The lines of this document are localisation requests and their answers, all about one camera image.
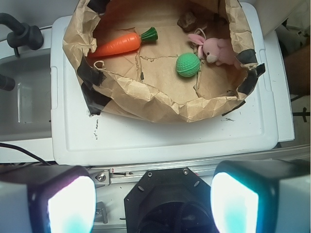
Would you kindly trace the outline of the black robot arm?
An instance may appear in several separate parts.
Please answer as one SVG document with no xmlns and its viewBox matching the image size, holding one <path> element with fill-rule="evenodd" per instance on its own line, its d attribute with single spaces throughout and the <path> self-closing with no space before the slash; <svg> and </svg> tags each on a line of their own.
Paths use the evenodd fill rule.
<svg viewBox="0 0 311 233">
<path fill-rule="evenodd" d="M 129 233 L 308 233 L 305 160 L 220 162 L 211 184 L 189 168 L 147 171 L 124 198 Z M 2 166 L 3 233 L 89 233 L 105 206 L 82 166 Z"/>
</svg>

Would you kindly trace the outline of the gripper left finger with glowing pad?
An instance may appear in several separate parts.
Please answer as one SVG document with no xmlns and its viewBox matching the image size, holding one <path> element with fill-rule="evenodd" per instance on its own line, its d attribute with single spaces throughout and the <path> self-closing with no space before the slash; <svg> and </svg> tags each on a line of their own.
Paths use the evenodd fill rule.
<svg viewBox="0 0 311 233">
<path fill-rule="evenodd" d="M 89 233 L 96 188 L 82 166 L 2 166 L 2 233 Z"/>
</svg>

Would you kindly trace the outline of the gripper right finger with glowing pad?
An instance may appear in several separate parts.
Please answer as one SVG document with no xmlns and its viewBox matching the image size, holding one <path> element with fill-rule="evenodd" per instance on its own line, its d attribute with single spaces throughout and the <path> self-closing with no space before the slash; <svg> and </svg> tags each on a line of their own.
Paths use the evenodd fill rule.
<svg viewBox="0 0 311 233">
<path fill-rule="evenodd" d="M 225 160 L 211 183 L 210 203 L 221 233 L 309 233 L 308 160 Z"/>
</svg>

